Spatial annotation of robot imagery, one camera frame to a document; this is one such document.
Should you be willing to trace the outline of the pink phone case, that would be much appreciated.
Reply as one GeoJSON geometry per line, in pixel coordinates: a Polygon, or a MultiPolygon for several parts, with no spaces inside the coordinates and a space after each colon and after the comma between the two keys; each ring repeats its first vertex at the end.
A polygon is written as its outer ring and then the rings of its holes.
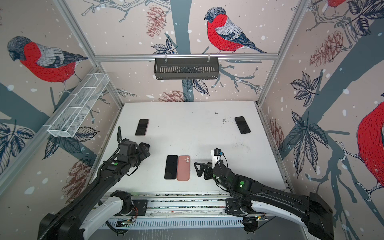
{"type": "Polygon", "coordinates": [[[188,181],[190,179],[190,156],[179,156],[178,158],[178,169],[177,169],[177,180],[188,181]]]}

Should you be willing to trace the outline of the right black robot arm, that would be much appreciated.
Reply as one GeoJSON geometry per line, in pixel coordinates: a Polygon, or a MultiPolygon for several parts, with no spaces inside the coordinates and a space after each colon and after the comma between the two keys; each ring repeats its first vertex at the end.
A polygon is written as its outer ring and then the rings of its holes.
{"type": "Polygon", "coordinates": [[[270,214],[301,225],[320,240],[335,238],[333,210],[320,195],[297,195],[268,187],[234,174],[223,161],[195,163],[194,167],[198,177],[214,180],[217,187],[230,194],[225,212],[243,218],[246,232],[253,233],[258,228],[256,214],[270,214]]]}

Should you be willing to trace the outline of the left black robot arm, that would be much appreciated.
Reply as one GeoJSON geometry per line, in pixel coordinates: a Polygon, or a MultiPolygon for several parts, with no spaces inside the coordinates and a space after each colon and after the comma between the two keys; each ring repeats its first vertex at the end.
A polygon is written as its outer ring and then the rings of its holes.
{"type": "Polygon", "coordinates": [[[107,191],[127,175],[130,168],[139,168],[150,156],[150,145],[123,139],[97,170],[96,178],[69,205],[57,214],[47,214],[39,224],[39,240],[85,240],[91,230],[84,221],[107,191]]]}

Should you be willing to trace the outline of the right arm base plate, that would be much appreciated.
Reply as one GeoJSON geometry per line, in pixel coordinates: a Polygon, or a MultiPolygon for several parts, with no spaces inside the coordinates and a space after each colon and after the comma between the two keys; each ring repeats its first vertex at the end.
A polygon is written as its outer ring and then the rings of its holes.
{"type": "Polygon", "coordinates": [[[246,217],[248,215],[261,215],[265,213],[256,212],[251,208],[251,205],[244,205],[241,201],[233,198],[225,199],[225,213],[235,217],[246,217]]]}

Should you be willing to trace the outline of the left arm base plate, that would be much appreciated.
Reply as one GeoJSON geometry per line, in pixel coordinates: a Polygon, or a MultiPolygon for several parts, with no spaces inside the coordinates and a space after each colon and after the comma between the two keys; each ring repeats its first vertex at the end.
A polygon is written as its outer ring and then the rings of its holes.
{"type": "Polygon", "coordinates": [[[114,217],[143,217],[146,215],[148,200],[129,200],[123,201],[122,209],[114,214],[114,217]]]}

